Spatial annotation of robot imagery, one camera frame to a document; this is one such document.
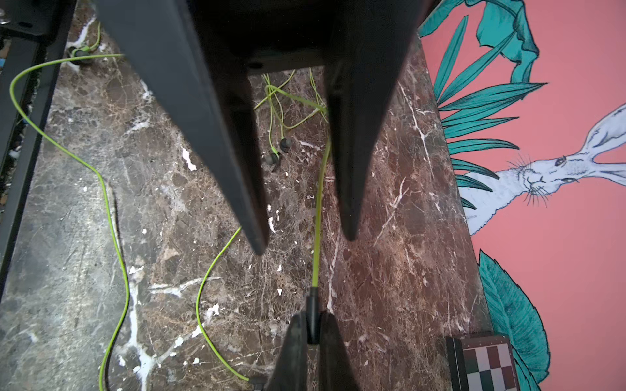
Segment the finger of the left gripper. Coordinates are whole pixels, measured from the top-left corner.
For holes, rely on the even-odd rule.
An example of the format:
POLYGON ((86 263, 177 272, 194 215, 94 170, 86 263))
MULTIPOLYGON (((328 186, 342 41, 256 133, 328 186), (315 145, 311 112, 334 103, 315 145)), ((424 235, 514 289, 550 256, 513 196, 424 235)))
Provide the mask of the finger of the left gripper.
POLYGON ((358 236, 373 148, 417 27, 430 2, 338 1, 324 53, 342 231, 358 236))

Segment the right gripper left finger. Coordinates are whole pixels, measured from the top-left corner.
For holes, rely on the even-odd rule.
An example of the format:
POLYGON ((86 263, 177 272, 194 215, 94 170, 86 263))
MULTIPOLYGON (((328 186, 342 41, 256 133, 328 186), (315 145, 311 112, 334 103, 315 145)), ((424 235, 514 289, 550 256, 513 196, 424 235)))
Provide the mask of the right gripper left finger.
POLYGON ((308 330, 306 313, 290 320, 272 377, 266 390, 307 390, 308 330))

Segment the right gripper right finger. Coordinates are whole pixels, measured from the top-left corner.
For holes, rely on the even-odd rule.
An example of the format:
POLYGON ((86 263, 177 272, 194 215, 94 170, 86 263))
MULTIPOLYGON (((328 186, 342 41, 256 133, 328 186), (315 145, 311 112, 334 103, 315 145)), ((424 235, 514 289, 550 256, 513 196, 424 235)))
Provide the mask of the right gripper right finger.
POLYGON ((360 390, 337 319, 328 312, 324 312, 321 317, 318 381, 318 389, 321 391, 360 390))

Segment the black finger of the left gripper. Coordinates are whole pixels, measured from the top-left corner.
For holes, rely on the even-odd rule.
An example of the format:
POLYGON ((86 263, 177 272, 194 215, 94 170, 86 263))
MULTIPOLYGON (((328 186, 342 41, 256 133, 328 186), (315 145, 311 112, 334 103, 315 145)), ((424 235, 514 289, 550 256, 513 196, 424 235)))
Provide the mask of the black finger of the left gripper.
POLYGON ((221 1, 98 1, 105 30, 215 176, 250 246, 269 241, 245 63, 218 35, 221 1))

